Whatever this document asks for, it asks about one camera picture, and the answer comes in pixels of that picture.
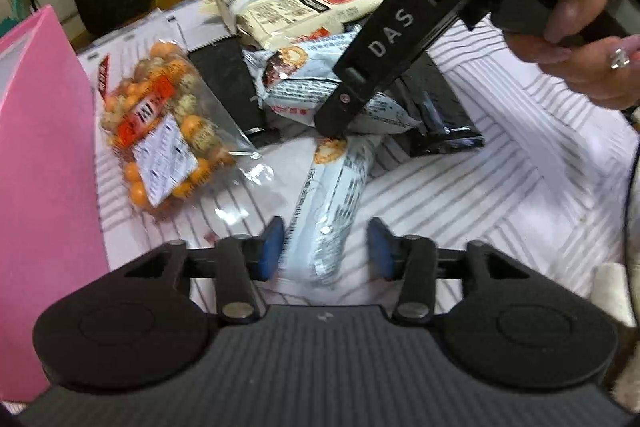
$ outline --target pink paper gift bag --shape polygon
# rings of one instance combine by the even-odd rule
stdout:
[[[0,100],[0,399],[29,401],[36,318],[108,271],[94,96],[50,6],[0,39]]]

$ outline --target ribbed black surface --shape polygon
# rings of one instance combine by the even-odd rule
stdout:
[[[494,389],[452,365],[426,331],[378,307],[270,308],[226,328],[197,366],[123,396],[53,388],[29,427],[623,426],[595,386],[553,395]]]

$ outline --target bag of orange snacks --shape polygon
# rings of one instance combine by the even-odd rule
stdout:
[[[273,178],[175,42],[156,41],[110,92],[102,76],[98,71],[100,126],[122,160],[129,198],[138,208],[153,211],[186,200],[229,169],[258,185]]]

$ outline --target silver ring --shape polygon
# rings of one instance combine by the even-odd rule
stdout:
[[[631,63],[631,59],[629,55],[626,54],[622,48],[617,49],[613,54],[611,59],[611,69],[619,70],[621,68],[626,68]]]

